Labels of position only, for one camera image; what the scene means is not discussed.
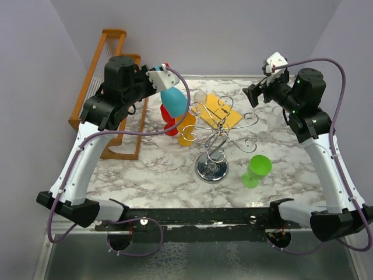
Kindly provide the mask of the blue plastic wine glass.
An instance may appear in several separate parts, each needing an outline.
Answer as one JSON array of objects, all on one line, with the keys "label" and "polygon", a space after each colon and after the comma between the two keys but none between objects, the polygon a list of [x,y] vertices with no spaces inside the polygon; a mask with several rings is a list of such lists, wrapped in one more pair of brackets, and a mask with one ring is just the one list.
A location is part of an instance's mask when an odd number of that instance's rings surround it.
[{"label": "blue plastic wine glass", "polygon": [[[184,85],[184,89],[186,90],[187,94],[190,94],[190,90],[185,79],[180,74],[175,75],[178,76],[178,78]],[[172,116],[172,118],[184,115],[185,110],[187,109],[191,101],[191,97],[184,95],[179,89],[174,86],[160,92],[160,96],[162,104],[168,111],[169,115]]]}]

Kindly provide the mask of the red plastic wine glass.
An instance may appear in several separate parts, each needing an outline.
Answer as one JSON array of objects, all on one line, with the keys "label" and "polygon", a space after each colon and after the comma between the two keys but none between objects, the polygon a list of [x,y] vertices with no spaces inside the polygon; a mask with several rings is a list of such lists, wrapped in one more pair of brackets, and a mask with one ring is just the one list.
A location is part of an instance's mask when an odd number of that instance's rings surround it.
[{"label": "red plastic wine glass", "polygon": [[[166,110],[166,108],[164,107],[163,104],[160,106],[160,111],[161,111],[162,119],[166,122],[166,124],[164,126],[164,130],[167,130],[175,124],[175,119],[172,118],[172,116],[169,115],[168,111]],[[168,135],[170,137],[176,136],[178,134],[179,134],[179,132],[176,128],[166,132],[166,135]]]}]

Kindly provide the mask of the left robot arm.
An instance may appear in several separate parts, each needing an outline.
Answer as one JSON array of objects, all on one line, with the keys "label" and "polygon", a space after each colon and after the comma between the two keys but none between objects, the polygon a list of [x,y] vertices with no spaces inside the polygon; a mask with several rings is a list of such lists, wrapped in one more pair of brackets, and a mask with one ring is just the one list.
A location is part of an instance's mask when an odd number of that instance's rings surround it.
[{"label": "left robot arm", "polygon": [[155,94],[148,71],[147,65],[139,66],[126,55],[108,60],[103,82],[84,102],[78,134],[65,166],[54,185],[39,192],[38,204],[84,228],[97,220],[108,220],[116,230],[127,227],[129,216],[123,206],[88,199],[87,187],[101,154],[130,114],[129,109]]}]

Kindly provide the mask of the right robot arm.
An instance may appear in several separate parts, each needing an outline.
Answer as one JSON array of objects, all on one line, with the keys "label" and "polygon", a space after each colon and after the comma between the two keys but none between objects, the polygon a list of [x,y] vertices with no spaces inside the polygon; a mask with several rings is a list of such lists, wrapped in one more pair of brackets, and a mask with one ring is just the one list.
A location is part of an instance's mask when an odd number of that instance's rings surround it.
[{"label": "right robot arm", "polygon": [[313,68],[301,69],[293,86],[288,85],[289,73],[278,78],[267,77],[242,91],[252,107],[258,97],[264,102],[276,102],[289,113],[288,123],[297,140],[311,158],[321,183],[326,207],[316,208],[300,204],[292,198],[272,201],[268,222],[281,228],[288,221],[311,228],[323,242],[363,230],[362,219],[372,223],[372,207],[366,205],[356,190],[341,156],[337,155],[336,135],[330,135],[332,120],[319,104],[326,88],[321,72]]}]

